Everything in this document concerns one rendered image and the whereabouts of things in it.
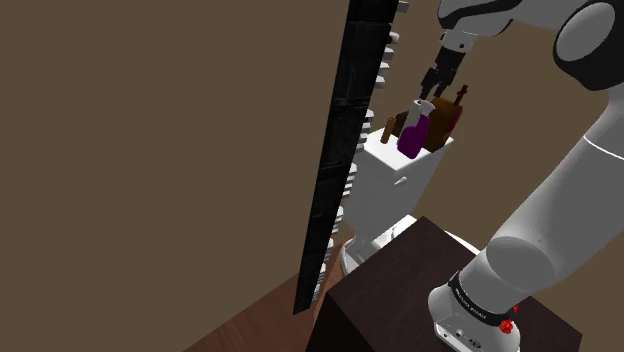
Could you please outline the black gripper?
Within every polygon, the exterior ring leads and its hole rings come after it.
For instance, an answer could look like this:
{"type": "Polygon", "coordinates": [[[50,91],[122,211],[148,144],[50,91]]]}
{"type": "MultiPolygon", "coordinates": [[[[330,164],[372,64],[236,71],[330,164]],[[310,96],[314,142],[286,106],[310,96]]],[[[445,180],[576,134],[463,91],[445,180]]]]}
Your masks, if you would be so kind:
{"type": "Polygon", "coordinates": [[[441,47],[435,59],[435,66],[428,69],[421,81],[421,93],[419,98],[427,99],[431,89],[437,84],[435,97],[439,98],[452,84],[456,71],[464,57],[464,52],[457,52],[441,47]]]}

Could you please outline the dark brown robot stand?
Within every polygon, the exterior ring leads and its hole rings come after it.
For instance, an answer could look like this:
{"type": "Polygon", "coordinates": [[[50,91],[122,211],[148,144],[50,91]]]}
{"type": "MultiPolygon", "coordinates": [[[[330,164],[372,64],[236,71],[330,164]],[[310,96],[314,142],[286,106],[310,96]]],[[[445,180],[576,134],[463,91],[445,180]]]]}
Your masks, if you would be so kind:
{"type": "Polygon", "coordinates": [[[421,217],[330,288],[304,352],[490,352],[465,329],[438,329],[428,295],[477,254],[421,217]]]}

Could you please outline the brown violin figure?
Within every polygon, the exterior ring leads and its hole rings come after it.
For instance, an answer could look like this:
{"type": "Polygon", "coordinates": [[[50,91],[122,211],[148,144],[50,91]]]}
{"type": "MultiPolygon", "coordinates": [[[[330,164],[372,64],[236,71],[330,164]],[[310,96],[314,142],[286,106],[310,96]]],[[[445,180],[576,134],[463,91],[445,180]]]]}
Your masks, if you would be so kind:
{"type": "MultiPolygon", "coordinates": [[[[427,131],[423,139],[423,148],[429,152],[434,152],[442,148],[449,139],[459,118],[461,117],[463,106],[461,100],[468,92],[468,86],[463,85],[457,92],[454,101],[441,97],[434,97],[432,104],[435,109],[429,114],[427,131]]],[[[415,101],[409,111],[399,113],[395,116],[396,122],[392,130],[392,135],[400,137],[409,126],[418,124],[421,114],[420,102],[415,101]]]]}

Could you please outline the purple spray bottle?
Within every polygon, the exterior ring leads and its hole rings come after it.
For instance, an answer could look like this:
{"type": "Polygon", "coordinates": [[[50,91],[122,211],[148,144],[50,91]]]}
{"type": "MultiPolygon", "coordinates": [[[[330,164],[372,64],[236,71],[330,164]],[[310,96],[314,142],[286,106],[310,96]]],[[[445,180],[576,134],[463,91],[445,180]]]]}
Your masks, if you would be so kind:
{"type": "Polygon", "coordinates": [[[429,129],[429,114],[435,106],[422,99],[413,102],[397,142],[397,150],[415,159],[422,149],[429,129]]]}

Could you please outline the black towel radiator panel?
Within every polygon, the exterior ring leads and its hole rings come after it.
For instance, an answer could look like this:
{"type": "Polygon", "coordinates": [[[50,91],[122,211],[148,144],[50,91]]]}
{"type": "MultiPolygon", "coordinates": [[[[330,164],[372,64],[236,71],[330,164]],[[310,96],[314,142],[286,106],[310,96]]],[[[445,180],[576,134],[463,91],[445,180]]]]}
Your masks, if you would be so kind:
{"type": "Polygon", "coordinates": [[[392,57],[395,14],[408,0],[349,0],[320,162],[294,295],[293,313],[310,308],[348,173],[382,62],[392,57]]]}

